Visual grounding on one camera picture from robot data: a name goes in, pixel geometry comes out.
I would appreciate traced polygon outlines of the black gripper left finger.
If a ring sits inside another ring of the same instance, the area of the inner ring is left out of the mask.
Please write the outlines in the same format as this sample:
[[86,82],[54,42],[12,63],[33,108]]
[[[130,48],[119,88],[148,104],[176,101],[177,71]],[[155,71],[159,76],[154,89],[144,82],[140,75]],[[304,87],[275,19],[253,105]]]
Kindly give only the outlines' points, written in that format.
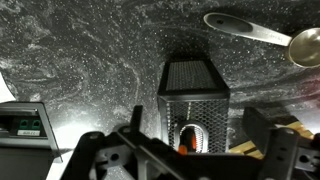
[[132,131],[138,131],[140,129],[140,125],[142,121],[142,113],[143,113],[142,105],[136,105],[133,108],[133,113],[130,120],[130,129]]

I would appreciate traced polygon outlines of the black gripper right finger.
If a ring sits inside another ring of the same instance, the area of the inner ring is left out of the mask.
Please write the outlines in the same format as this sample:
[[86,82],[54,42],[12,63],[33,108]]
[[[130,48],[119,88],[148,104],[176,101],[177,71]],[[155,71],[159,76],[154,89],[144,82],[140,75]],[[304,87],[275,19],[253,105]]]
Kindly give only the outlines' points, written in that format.
[[253,107],[245,107],[242,118],[243,130],[256,148],[265,154],[272,129],[276,126]]

